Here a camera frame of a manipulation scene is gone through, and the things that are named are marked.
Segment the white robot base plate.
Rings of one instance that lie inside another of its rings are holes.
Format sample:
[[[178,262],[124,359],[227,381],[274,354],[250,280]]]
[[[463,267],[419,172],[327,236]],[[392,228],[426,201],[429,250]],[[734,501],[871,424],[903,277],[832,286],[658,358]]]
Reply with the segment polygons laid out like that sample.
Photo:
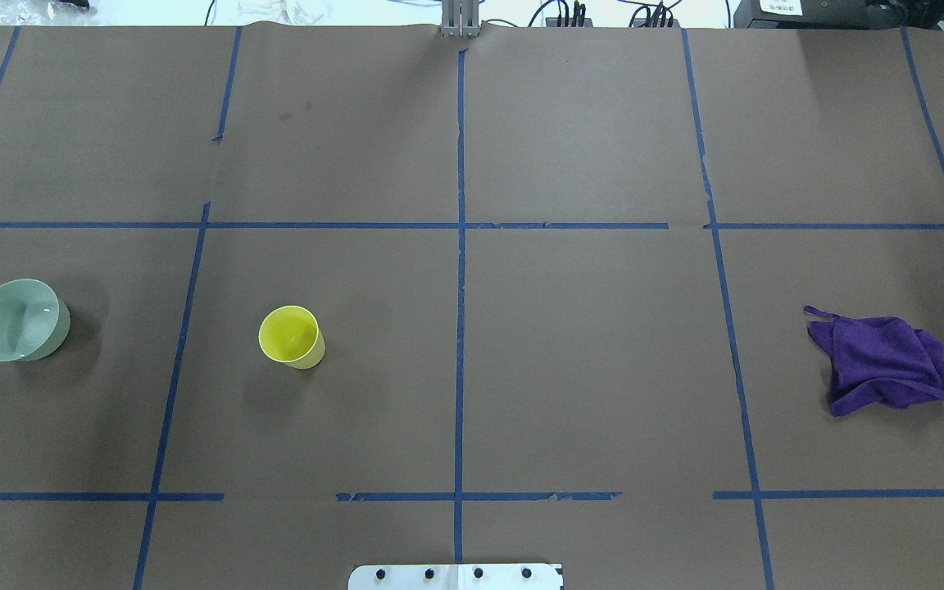
[[[563,589],[561,565],[548,563],[366,565],[348,589]]]

